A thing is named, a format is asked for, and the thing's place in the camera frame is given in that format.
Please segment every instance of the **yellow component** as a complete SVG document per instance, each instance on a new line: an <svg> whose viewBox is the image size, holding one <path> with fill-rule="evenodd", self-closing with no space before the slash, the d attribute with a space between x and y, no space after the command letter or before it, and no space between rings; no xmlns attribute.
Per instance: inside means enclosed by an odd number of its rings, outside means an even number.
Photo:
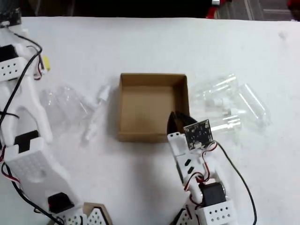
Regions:
<svg viewBox="0 0 300 225"><path fill-rule="evenodd" d="M44 67L47 71L50 70L50 63L49 63L49 59L47 56L43 55L43 63L44 63Z"/></svg>

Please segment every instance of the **plastic part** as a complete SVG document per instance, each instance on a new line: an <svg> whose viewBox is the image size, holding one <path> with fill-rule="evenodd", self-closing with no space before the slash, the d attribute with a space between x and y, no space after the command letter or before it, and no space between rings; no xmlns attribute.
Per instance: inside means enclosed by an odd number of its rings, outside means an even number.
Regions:
<svg viewBox="0 0 300 225"><path fill-rule="evenodd" d="M104 215L99 208L94 208L88 217L87 225L108 225L104 219Z"/></svg>
<svg viewBox="0 0 300 225"><path fill-rule="evenodd" d="M87 216L83 213L63 215L62 219L65 225L86 225L88 221Z"/></svg>
<svg viewBox="0 0 300 225"><path fill-rule="evenodd" d="M180 212L179 218L176 222L176 225L196 225L197 219L196 217L192 217L192 219L188 216L187 210L182 210Z"/></svg>
<svg viewBox="0 0 300 225"><path fill-rule="evenodd" d="M237 96L234 101L236 105L245 109L247 119L250 119L259 128L270 124L270 114L264 103L255 94L249 84L244 84L239 87Z"/></svg>
<svg viewBox="0 0 300 225"><path fill-rule="evenodd" d="M57 89L56 97L61 109L72 124L78 123L88 115L77 93L72 88L60 86Z"/></svg>
<svg viewBox="0 0 300 225"><path fill-rule="evenodd" d="M198 214L201 225L223 225L236 219L232 200L200 208Z"/></svg>
<svg viewBox="0 0 300 225"><path fill-rule="evenodd" d="M220 119L211 119L211 131L213 134L220 132L231 132L241 129L239 116L227 116Z"/></svg>
<svg viewBox="0 0 300 225"><path fill-rule="evenodd" d="M202 84L199 88L191 88L191 100L211 101L224 93L233 93L239 87L238 79L234 74L220 76L219 78Z"/></svg>
<svg viewBox="0 0 300 225"><path fill-rule="evenodd" d="M42 91L40 100L56 137L71 126L79 125L89 114L76 91L66 85Z"/></svg>
<svg viewBox="0 0 300 225"><path fill-rule="evenodd" d="M50 143L53 139L50 124L46 111L38 99L33 77L25 76L21 82L20 89L22 90L22 94L15 95L8 112L16 114L17 110L25 109L35 120L40 136L47 143ZM0 109L2 111L10 95L11 92L7 82L0 82ZM7 146L12 146L15 142L16 130L14 128L16 123L17 119L13 116L6 116L2 123L1 130Z"/></svg>
<svg viewBox="0 0 300 225"><path fill-rule="evenodd" d="M66 131L68 125L70 124L67 120L67 115L61 109L53 91L42 91L40 95L40 101L47 113L53 135L55 137L59 136Z"/></svg>
<svg viewBox="0 0 300 225"><path fill-rule="evenodd" d="M105 113L105 109L107 108L106 101L109 98L110 89L111 89L111 86L109 86L109 85L103 86L100 89L100 93L98 96L98 100L99 100L98 106L95 109L95 111L90 119L90 122L88 124L87 130L84 135L84 140L87 142L90 141L91 138L94 137L98 131L97 121L101 120Z"/></svg>
<svg viewBox="0 0 300 225"><path fill-rule="evenodd" d="M20 180L26 196L39 207L48 211L48 197L60 192L74 204L72 209L82 207L69 174L55 160L42 137L32 139L30 149L23 153L19 153L18 145L8 147L4 160Z"/></svg>

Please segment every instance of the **red wire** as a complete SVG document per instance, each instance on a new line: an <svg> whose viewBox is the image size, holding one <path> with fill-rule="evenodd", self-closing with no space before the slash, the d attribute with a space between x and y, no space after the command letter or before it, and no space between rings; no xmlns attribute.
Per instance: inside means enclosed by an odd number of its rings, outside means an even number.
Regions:
<svg viewBox="0 0 300 225"><path fill-rule="evenodd" d="M186 210L187 210L187 214L188 214L189 218L190 218L190 219L193 219L193 218L192 218L192 214L191 214L191 212L190 212L190 210L189 210L189 208L188 208L188 205L186 205Z"/></svg>
<svg viewBox="0 0 300 225"><path fill-rule="evenodd" d="M13 180L13 181L20 183L20 181L19 181L17 178L15 178L15 177L13 177L13 176L9 176L7 173L4 172L4 165L5 165L5 163L3 163L3 164L2 164L2 167L1 167L1 172L2 172L2 174L3 174L5 177L7 177L7 178L9 178L9 179L11 179L11 180Z"/></svg>
<svg viewBox="0 0 300 225"><path fill-rule="evenodd" d="M37 66L37 70L38 70L38 73L39 73L39 77L37 77L37 78L34 78L36 81L38 81L38 80L40 80L41 78L42 78L42 72L41 72L41 70L40 70L40 68L39 68L39 65Z"/></svg>
<svg viewBox="0 0 300 225"><path fill-rule="evenodd" d="M4 152L5 152L5 148L6 146L4 145L2 152L1 152L1 156L0 156L0 162L2 162L4 160Z"/></svg>
<svg viewBox="0 0 300 225"><path fill-rule="evenodd" d="M203 174L200 173L200 172L195 172L195 173L193 173L193 174L190 176L190 178L188 179L187 184L184 186L184 188L183 188L184 191L187 191L187 190L188 190L189 182L190 182L191 179L192 179L195 175L197 175L197 174L199 174L199 175L201 175L201 176L203 177Z"/></svg>
<svg viewBox="0 0 300 225"><path fill-rule="evenodd" d="M210 179L210 170L209 170L209 168L207 166L207 163L206 163L206 161L204 159L204 154L207 153L208 151L213 151L214 149L217 148L217 146L218 146L218 144L216 143L216 145L212 149L205 150L205 151L202 152L202 159L204 161L204 165L205 165L205 168L206 168L206 171L207 171L207 178L203 182L207 182Z"/></svg>

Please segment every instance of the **black wire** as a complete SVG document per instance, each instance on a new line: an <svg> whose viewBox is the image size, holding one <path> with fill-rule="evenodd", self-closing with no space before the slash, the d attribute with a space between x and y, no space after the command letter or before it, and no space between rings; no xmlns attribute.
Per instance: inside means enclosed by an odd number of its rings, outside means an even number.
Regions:
<svg viewBox="0 0 300 225"><path fill-rule="evenodd" d="M6 115L15 116L15 117L18 118L18 119L20 118L18 115L13 114L13 113L9 113L9 112L7 112Z"/></svg>
<svg viewBox="0 0 300 225"><path fill-rule="evenodd" d="M17 84L15 85L15 88L14 88L13 92L11 93L11 95L10 95L10 97L9 97L9 99L8 99L8 101L7 101L7 103L6 103L6 105L5 105L5 107L4 107L3 114L1 115L1 118L0 118L0 127L1 127L1 125L2 125L2 122L3 122L5 116L6 116L7 112L8 112L8 108L9 108L9 106L10 106L10 104L11 104L11 102L12 102L12 100L13 100L15 94L16 94L16 92L18 91L18 88L19 88L19 86L20 86L20 84L21 84L21 82L22 82L22 79L24 78L24 76L25 76L25 74L26 74L26 72L27 72L29 66L32 64L32 62L34 61L34 59L35 59L35 58L42 52L42 50L43 50L43 48L42 48L38 43L36 43L35 41L30 40L29 38L23 37L22 35L16 34L16 33L14 33L14 32L12 32L12 33L13 33L14 35L16 35L17 37L21 38L21 39L27 40L27 41L29 41L29 42L35 44L36 46L39 47L39 50L37 51L37 53L35 53L35 54L31 57L31 59L30 59L30 60L28 61L28 63L26 64L24 70L22 71L22 74L21 74L21 76L20 76L20 78L19 78Z"/></svg>
<svg viewBox="0 0 300 225"><path fill-rule="evenodd" d="M27 47L27 48L29 48L29 47L34 48L34 49L36 50L36 52L38 52L38 49L37 49L35 46L33 46L33 45L28 45L28 46L26 46L26 47ZM42 60L41 54L38 55L38 64L41 65L41 68L42 68L42 69L45 68L45 67L44 67L44 64L43 64L43 60Z"/></svg>
<svg viewBox="0 0 300 225"><path fill-rule="evenodd" d="M241 175L241 173L238 171L238 169L235 167L235 165L233 164L233 162L231 161L231 159L228 157L226 151L224 150L224 148L220 145L219 142L216 142L218 144L218 146L221 148L221 150L223 151L225 157L228 159L229 163L231 164L231 166L234 168L234 170L236 171L236 173L238 174L238 176L240 177L240 179L242 180L242 182L244 183L247 191L248 191L248 194L249 194L249 197L250 197L250 200L251 200L251 204L252 204L252 207L253 207L253 213L254 213L254 221L253 221L253 225L256 224L257 222L257 213L256 213L256 207L255 207L255 204L254 204L254 200L253 200L253 197L252 197L252 194L250 192L250 189L247 185L247 183L245 182L243 176Z"/></svg>
<svg viewBox="0 0 300 225"><path fill-rule="evenodd" d="M5 164L7 172L9 174L9 176L12 176L12 173L10 171L10 168L8 167L7 164ZM34 210L38 210L41 213L43 213L45 216L47 216L48 218L50 218L51 220L53 220L55 223L57 223L58 225L64 225L64 223L60 222L63 221L60 217L55 218L54 216L52 216L50 213L46 212L45 210L43 210L41 207L39 207L38 205L36 205L35 203L33 203L32 201L30 201L27 197L25 197L23 191L18 188L18 186L15 184L15 182L12 181L12 184L15 188L15 190L17 191L17 193L19 194L19 196L25 201L27 202L29 205L31 205L32 207L34 207Z"/></svg>

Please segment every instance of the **floor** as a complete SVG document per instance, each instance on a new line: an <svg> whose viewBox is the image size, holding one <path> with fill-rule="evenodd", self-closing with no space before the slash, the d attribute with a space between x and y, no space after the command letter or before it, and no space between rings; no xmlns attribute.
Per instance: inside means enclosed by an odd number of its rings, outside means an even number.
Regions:
<svg viewBox="0 0 300 225"><path fill-rule="evenodd" d="M289 21L300 18L300 11L291 12L287 0L232 0L215 14L216 19Z"/></svg>

